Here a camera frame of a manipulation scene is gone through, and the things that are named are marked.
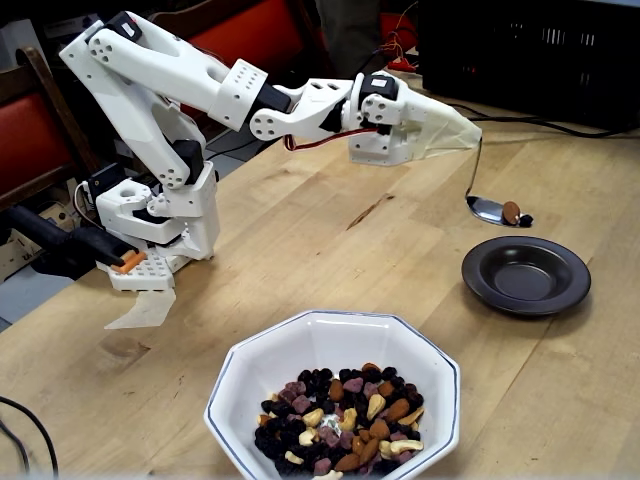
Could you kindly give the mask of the white gripper with motor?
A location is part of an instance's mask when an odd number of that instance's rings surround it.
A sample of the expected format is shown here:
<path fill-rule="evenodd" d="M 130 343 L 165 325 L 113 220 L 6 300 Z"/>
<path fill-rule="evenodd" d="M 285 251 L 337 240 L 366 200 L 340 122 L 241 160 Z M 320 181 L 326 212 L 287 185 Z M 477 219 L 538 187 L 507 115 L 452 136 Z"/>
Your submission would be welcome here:
<path fill-rule="evenodd" d="M 385 71 L 343 80 L 342 131 L 354 163 L 400 165 L 473 149 L 482 130 L 453 107 L 408 87 Z M 400 128 L 402 118 L 415 128 Z"/>

